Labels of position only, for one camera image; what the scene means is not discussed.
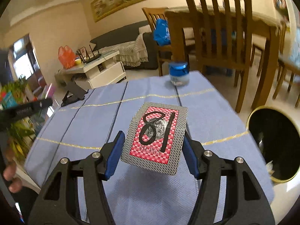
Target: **playing card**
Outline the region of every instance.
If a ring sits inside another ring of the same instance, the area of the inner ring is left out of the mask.
[[[123,146],[123,162],[175,175],[188,109],[146,102],[133,117]]]

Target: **gold stripe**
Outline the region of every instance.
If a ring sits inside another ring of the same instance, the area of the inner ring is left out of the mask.
[[[51,143],[56,143],[56,144],[63,145],[63,146],[69,146],[69,147],[80,148],[80,149],[101,150],[101,147],[89,147],[89,146],[81,146],[81,145],[67,144],[67,143],[57,142],[57,141],[54,141],[54,140],[44,139],[44,138],[38,138],[38,137],[37,137],[37,139],[38,139],[38,140],[48,141],[48,142],[51,142]]]
[[[213,92],[215,91],[214,88],[210,88],[210,89],[206,89],[206,90],[203,90],[203,91],[197,91],[197,92],[189,92],[189,93],[186,93],[186,94],[182,94],[182,95],[178,95],[179,97],[185,97],[185,96],[190,96],[190,95],[200,95],[200,94],[203,94],[203,93],[206,93],[206,92]],[[122,100],[122,101],[114,101],[114,102],[109,102],[109,103],[104,103],[104,104],[91,104],[91,105],[85,105],[85,106],[81,106],[81,107],[71,107],[69,109],[79,109],[79,108],[82,108],[82,107],[101,107],[101,106],[106,106],[106,105],[110,105],[110,104],[116,104],[116,103],[120,103],[120,102],[126,102],[126,101],[133,101],[133,100],[138,100],[138,99],[144,99],[144,98],[147,98],[147,97],[150,97],[150,96],[154,96],[154,97],[159,97],[159,98],[176,98],[177,95],[170,95],[170,96],[162,96],[162,95],[157,95],[157,94],[148,94],[148,95],[145,95],[145,96],[140,96],[140,97],[135,97],[135,98],[130,98],[130,99],[126,99],[126,100]]]
[[[227,140],[232,140],[232,139],[241,137],[241,136],[243,136],[243,135],[245,135],[245,134],[249,134],[249,131],[245,131],[245,132],[240,133],[240,134],[236,134],[236,135],[233,135],[233,136],[229,136],[229,137],[224,138],[224,139],[218,139],[218,140],[214,140],[214,141],[205,142],[205,143],[202,143],[202,145],[203,145],[203,146],[207,146],[207,145],[211,145],[211,144],[214,144],[214,143],[221,143],[221,142],[224,142],[224,141],[227,141]],[[89,146],[81,146],[81,145],[67,144],[67,143],[63,143],[63,142],[58,142],[58,141],[54,141],[54,140],[50,140],[50,139],[44,139],[44,138],[38,138],[38,137],[37,137],[36,139],[48,141],[48,142],[55,143],[55,144],[59,144],[59,145],[63,145],[63,146],[69,146],[69,147],[80,148],[80,149],[101,150],[101,147],[89,147]]]
[[[209,142],[205,142],[205,143],[201,143],[203,146],[207,146],[207,145],[211,145],[211,144],[214,144],[214,143],[221,143],[221,142],[224,142],[224,141],[228,141],[228,140],[232,140],[232,139],[235,139],[235,138],[239,138],[245,134],[249,134],[249,131],[245,131],[243,133],[240,133],[240,134],[236,134],[236,135],[233,135],[233,136],[229,136],[227,138],[224,138],[224,139],[217,139],[217,140],[213,140],[213,141],[209,141]]]

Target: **red plastic bag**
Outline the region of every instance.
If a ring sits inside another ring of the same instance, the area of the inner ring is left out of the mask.
[[[68,46],[60,47],[58,49],[58,59],[63,65],[64,69],[71,68],[75,65],[75,53]]]

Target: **sofa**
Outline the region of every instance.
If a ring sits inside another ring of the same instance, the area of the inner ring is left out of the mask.
[[[100,35],[90,42],[95,44],[94,51],[101,49],[106,46],[113,46],[129,41],[136,40],[139,35],[139,28],[142,26],[148,25],[148,21],[141,21],[131,25],[126,25],[121,28],[115,29],[113,31],[107,32],[103,35]],[[153,40],[152,33],[144,33],[143,40],[147,49],[148,62],[142,62],[138,67],[124,66],[125,69],[152,69],[155,70],[158,68],[157,63],[157,51]]]

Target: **blue gripper pad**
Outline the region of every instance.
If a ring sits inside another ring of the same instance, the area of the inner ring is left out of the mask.
[[[124,142],[125,142],[125,134],[122,131],[119,131],[115,140],[112,142],[115,144],[106,161],[106,171],[104,176],[107,180],[115,173],[115,170],[117,168],[118,162],[122,154]]]
[[[198,177],[200,175],[200,172],[198,170],[198,163],[197,163],[198,159],[191,147],[191,143],[189,142],[189,139],[186,136],[184,136],[184,139],[183,139],[182,152],[183,152],[183,155],[184,155],[184,158],[185,158],[185,161],[187,163],[187,167],[188,167],[190,173],[192,175],[194,175],[194,177],[196,179],[198,179]]]

